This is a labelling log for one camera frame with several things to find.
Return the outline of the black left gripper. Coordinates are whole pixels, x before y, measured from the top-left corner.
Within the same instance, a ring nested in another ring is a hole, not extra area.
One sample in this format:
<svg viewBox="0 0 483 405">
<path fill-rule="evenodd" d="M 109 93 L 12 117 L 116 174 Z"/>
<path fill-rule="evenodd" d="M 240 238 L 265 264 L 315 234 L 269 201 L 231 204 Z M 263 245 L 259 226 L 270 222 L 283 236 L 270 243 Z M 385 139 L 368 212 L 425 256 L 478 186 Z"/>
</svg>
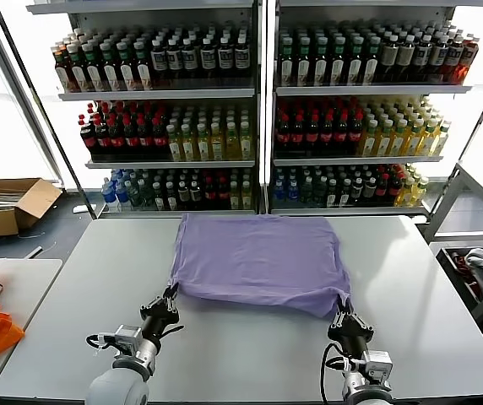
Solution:
<svg viewBox="0 0 483 405">
<path fill-rule="evenodd" d="M 144 337 L 165 337 L 180 330 L 177 291 L 178 285 L 167 287 L 162 295 L 141 306 L 139 312 L 143 320 L 141 330 Z"/>
</svg>

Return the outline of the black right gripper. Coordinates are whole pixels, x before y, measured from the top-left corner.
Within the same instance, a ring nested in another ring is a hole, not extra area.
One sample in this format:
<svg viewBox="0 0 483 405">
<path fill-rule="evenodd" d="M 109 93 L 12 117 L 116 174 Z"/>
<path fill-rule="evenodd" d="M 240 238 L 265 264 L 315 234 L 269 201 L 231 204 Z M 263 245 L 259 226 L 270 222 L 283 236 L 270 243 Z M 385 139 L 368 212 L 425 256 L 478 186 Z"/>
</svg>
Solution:
<svg viewBox="0 0 483 405">
<path fill-rule="evenodd" d="M 350 299 L 338 298 L 328 327 L 328 338 L 338 343 L 345 357 L 361 357 L 372 340 L 372 326 L 356 312 Z"/>
</svg>

